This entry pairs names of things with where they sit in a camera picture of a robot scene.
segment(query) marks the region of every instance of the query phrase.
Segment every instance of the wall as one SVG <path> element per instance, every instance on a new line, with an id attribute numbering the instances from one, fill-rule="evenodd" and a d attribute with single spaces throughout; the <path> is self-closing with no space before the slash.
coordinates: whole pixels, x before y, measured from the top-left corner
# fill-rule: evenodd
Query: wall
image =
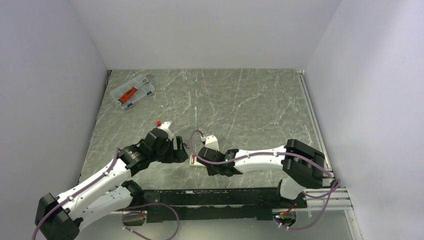
<path id="1" fill-rule="evenodd" d="M 343 0 L 306 68 L 368 239 L 424 239 L 424 2 Z"/>
<path id="2" fill-rule="evenodd" d="M 341 0 L 72 0 L 108 69 L 305 69 Z"/>
<path id="3" fill-rule="evenodd" d="M 0 239 L 30 239 L 40 197 L 78 181 L 107 71 L 69 1 L 0 5 Z"/>

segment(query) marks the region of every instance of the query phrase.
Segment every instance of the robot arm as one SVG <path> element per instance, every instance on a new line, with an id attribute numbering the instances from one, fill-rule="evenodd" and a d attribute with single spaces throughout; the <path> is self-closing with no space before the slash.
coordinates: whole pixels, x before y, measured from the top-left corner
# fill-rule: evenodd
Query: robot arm
<path id="1" fill-rule="evenodd" d="M 280 196 L 288 200 L 296 199 L 305 189 L 323 187 L 324 154 L 298 140 L 289 139 L 286 145 L 271 149 L 229 149 L 226 153 L 219 151 L 218 140 L 213 135 L 203 136 L 202 142 L 204 147 L 196 160 L 206 166 L 209 176 L 283 170 L 288 177 L 279 182 L 278 188 Z"/>
<path id="2" fill-rule="evenodd" d="M 182 163 L 188 155 L 180 136 L 174 138 L 171 122 L 156 123 L 139 143 L 117 151 L 105 167 L 87 180 L 56 197 L 51 193 L 38 203 L 37 229 L 47 240 L 73 240 L 92 222 L 118 209 L 142 202 L 144 191 L 129 180 L 155 161 Z"/>

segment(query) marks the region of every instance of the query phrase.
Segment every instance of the orange screwdriver handle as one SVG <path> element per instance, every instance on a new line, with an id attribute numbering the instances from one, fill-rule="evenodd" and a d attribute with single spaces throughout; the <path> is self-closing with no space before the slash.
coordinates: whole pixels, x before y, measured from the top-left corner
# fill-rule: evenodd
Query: orange screwdriver handle
<path id="1" fill-rule="evenodd" d="M 128 101 L 135 93 L 137 92 L 137 89 L 135 87 L 131 88 L 130 90 L 126 91 L 119 99 L 116 101 L 117 104 L 121 105 Z"/>

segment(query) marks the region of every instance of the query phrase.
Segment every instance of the plastic box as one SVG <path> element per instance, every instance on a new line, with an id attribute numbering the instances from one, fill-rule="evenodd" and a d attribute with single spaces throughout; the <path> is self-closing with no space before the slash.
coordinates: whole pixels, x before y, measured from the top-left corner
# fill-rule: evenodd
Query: plastic box
<path id="1" fill-rule="evenodd" d="M 142 99 L 146 99 L 147 97 L 150 97 L 155 94 L 155 87 L 145 75 L 141 74 L 134 77 L 133 79 L 110 91 L 110 95 L 115 101 L 118 101 L 118 99 L 124 93 L 140 84 L 141 86 L 137 89 L 134 95 L 132 95 L 126 102 L 120 105 L 122 109 L 130 109 Z"/>

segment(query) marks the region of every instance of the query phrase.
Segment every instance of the marble tabletop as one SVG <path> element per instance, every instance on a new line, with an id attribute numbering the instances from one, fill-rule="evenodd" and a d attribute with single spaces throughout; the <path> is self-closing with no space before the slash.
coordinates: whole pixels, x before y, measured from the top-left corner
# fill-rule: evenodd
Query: marble tabletop
<path id="1" fill-rule="evenodd" d="M 110 91 L 137 75 L 149 75 L 155 95 L 133 108 L 115 106 Z M 298 139 L 319 149 L 305 95 L 294 69 L 113 70 L 98 112 L 80 181 L 104 167 L 116 147 L 137 143 L 155 121 L 173 121 L 176 136 L 188 142 L 200 129 L 214 134 L 221 152 L 260 150 Z M 196 150 L 201 147 L 199 137 Z M 133 180 L 143 189 L 276 187 L 283 171 L 208 176 L 204 167 L 154 162 Z"/>

